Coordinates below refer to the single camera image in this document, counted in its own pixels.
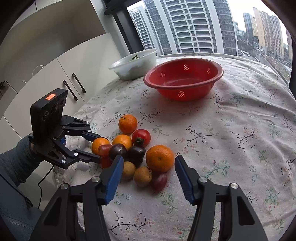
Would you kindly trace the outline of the left hand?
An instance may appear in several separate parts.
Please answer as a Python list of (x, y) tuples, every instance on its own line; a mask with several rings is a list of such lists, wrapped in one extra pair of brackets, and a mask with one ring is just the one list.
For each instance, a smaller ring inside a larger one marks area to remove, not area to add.
[(37, 154), (35, 145), (31, 142), (31, 136), (29, 136), (29, 144), (30, 144), (30, 151), (32, 152), (32, 155), (36, 158), (38, 154)]

